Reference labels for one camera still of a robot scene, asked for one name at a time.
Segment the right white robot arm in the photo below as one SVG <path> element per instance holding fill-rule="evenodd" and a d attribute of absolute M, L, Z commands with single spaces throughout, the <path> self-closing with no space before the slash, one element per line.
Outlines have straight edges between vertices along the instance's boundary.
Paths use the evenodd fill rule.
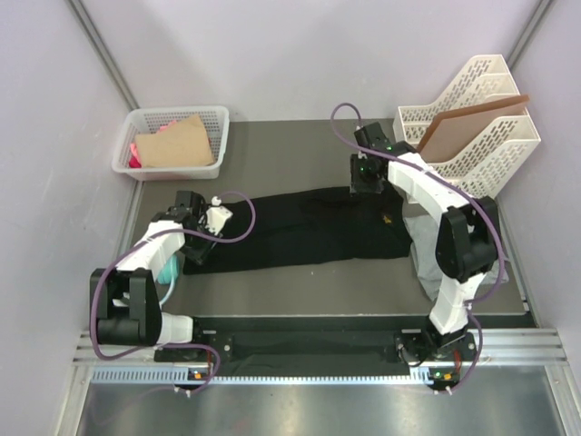
<path fill-rule="evenodd" d="M 417 202 L 438 225 L 435 259 L 443 277 L 416 343 L 402 343 L 417 362 L 447 358 L 465 335 L 478 287 L 502 250 L 496 202 L 476 199 L 446 182 L 408 143 L 391 143 L 379 124 L 354 133 L 350 189 L 375 193 L 385 184 Z"/>

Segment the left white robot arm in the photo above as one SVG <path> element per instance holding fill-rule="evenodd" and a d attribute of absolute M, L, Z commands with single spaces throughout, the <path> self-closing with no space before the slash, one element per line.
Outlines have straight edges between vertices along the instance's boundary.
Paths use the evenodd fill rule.
<path fill-rule="evenodd" d="M 97 269 L 90 278 L 91 332 L 98 344 L 154 346 L 174 343 L 186 360 L 205 352 L 206 340 L 194 319 L 163 312 L 156 281 L 177 252 L 191 261 L 206 261 L 214 241 L 184 234 L 191 230 L 222 237 L 232 212 L 216 197 L 210 202 L 194 192 L 179 191 L 167 211 L 157 213 L 145 234 L 111 270 Z"/>

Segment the black daisy print t-shirt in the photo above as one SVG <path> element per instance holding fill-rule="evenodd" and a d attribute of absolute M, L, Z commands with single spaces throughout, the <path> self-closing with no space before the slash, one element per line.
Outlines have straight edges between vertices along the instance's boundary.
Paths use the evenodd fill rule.
<path fill-rule="evenodd" d="M 398 259 L 411 239 L 402 199 L 391 188 L 353 195 L 347 187 L 286 193 L 228 204 L 233 213 L 204 265 L 185 261 L 185 275 L 234 273 L 351 259 Z"/>

